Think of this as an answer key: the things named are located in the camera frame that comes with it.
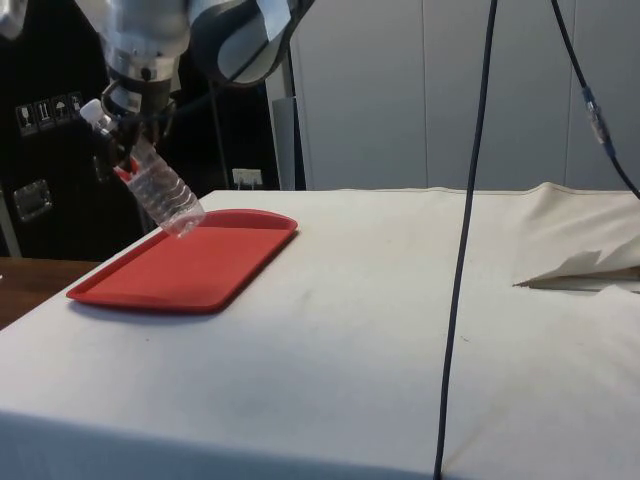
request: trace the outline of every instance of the white wall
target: white wall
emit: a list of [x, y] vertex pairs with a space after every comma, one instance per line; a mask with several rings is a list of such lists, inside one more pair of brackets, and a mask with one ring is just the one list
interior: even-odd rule
[[[640, 2], [561, 0], [621, 162], [640, 182]], [[293, 46], [312, 188], [462, 187], [489, 0], [317, 0]], [[501, 0], [478, 185], [621, 186], [549, 0]]]

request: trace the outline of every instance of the electrical outlet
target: electrical outlet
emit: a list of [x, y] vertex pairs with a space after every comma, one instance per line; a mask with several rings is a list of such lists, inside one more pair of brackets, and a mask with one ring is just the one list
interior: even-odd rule
[[236, 187], [262, 187], [262, 171], [250, 168], [234, 168], [233, 183]]

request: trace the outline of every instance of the clear plastic bottle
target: clear plastic bottle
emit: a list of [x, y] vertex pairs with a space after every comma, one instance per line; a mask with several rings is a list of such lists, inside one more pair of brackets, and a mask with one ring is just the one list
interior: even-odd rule
[[[98, 100], [89, 102], [80, 114], [105, 133], [116, 127]], [[182, 237], [202, 222], [205, 213], [198, 198], [143, 136], [131, 151], [131, 165], [131, 172], [114, 170], [165, 232]]]

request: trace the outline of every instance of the red tray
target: red tray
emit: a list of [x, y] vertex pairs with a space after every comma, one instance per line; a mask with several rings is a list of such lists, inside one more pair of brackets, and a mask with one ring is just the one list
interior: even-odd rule
[[185, 238], [164, 232], [71, 289], [78, 302], [125, 309], [224, 309], [295, 236], [297, 222], [258, 210], [207, 215]]

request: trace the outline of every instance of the wooden surface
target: wooden surface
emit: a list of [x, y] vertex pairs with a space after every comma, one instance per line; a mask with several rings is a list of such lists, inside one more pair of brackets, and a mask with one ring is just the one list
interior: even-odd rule
[[0, 330], [98, 265], [0, 257]]

